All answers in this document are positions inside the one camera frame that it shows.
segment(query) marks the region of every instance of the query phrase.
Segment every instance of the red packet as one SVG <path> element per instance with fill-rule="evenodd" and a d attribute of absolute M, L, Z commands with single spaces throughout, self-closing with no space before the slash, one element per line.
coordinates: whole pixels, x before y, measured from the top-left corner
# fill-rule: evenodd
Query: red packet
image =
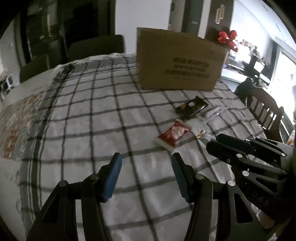
<path fill-rule="evenodd" d="M 175 124 L 169 128 L 165 133 L 160 134 L 156 142 L 169 151 L 176 148 L 176 142 L 190 129 L 180 120 L 175 120 Z"/>

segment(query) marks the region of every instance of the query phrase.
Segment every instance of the table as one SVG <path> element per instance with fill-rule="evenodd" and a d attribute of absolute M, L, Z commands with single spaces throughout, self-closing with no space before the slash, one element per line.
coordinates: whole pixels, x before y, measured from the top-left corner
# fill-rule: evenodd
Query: table
<path fill-rule="evenodd" d="M 20 170 L 25 228 L 30 229 L 60 180 L 82 181 L 119 152 L 123 166 L 115 192 L 102 205 L 112 239 L 183 240 L 192 205 L 180 195 L 172 153 L 154 141 L 178 118 L 174 107 L 196 95 L 209 105 L 227 107 L 206 125 L 197 125 L 213 136 L 264 137 L 262 128 L 220 81 L 211 92 L 143 91 L 135 56 L 127 54 L 92 58 L 73 67 L 72 72 L 58 75 L 47 90 L 28 135 Z M 230 167 L 210 156 L 193 136 L 175 151 L 212 181 L 234 178 Z M 79 202 L 76 209 L 83 240 Z"/>
<path fill-rule="evenodd" d="M 51 85 L 60 67 L 45 71 L 16 86 L 1 103 L 3 109 L 7 107 L 10 110 L 10 105 L 15 105 L 16 102 L 26 97 L 45 91 Z M 0 215 L 17 240 L 24 241 L 26 239 L 26 231 L 20 216 L 20 191 L 17 181 L 20 164 L 21 160 L 13 159 L 13 157 L 11 159 L 5 159 L 2 155 L 0 157 Z"/>

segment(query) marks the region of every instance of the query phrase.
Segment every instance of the red decoration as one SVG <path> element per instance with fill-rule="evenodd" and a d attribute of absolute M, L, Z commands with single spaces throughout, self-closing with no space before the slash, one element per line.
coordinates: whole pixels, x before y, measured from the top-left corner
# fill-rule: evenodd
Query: red decoration
<path fill-rule="evenodd" d="M 237 32 L 235 30 L 230 31 L 229 36 L 226 32 L 219 32 L 218 41 L 222 44 L 226 43 L 227 47 L 232 49 L 234 52 L 238 51 L 237 45 L 233 40 L 237 37 Z"/>

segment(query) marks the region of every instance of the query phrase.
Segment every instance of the chair backrest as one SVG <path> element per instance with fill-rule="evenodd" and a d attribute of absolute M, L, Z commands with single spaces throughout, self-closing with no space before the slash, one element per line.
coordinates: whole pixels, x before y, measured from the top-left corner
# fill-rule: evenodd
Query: chair backrest
<path fill-rule="evenodd" d="M 293 130 L 295 130 L 294 124 L 292 123 L 292 121 L 286 113 L 284 113 L 283 115 L 279 129 L 283 142 L 286 143 Z"/>
<path fill-rule="evenodd" d="M 262 88 L 254 87 L 249 92 L 247 107 L 262 126 L 268 139 L 283 142 L 280 134 L 280 123 L 284 108 L 278 107 L 275 100 Z"/>
<path fill-rule="evenodd" d="M 50 66 L 48 54 L 41 55 L 20 69 L 20 82 L 23 83 L 26 80 L 49 69 Z"/>
<path fill-rule="evenodd" d="M 124 52 L 122 35 L 106 35 L 72 43 L 68 49 L 68 61 L 71 62 L 95 55 Z"/>
<path fill-rule="evenodd" d="M 246 104 L 247 97 L 251 89 L 254 88 L 251 78 L 246 78 L 246 80 L 238 85 L 235 89 L 234 94 L 244 103 Z"/>

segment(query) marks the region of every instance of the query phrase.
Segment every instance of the door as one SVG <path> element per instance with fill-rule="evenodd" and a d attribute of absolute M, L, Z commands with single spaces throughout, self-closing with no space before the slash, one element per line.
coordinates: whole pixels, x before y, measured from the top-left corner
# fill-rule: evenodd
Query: door
<path fill-rule="evenodd" d="M 65 62 L 65 51 L 58 18 L 58 1 L 33 0 L 23 12 L 25 14 L 26 42 L 23 47 L 27 50 L 27 63 L 47 54 L 50 67 Z"/>
<path fill-rule="evenodd" d="M 279 55 L 274 78 L 267 91 L 276 101 L 278 107 L 282 106 L 285 113 L 293 123 L 295 108 L 292 86 L 296 81 L 296 64 L 283 52 Z"/>
<path fill-rule="evenodd" d="M 205 39 L 217 42 L 218 33 L 229 33 L 234 0 L 212 0 Z"/>
<path fill-rule="evenodd" d="M 197 36 L 200 28 L 200 19 L 204 0 L 186 0 L 182 32 Z"/>

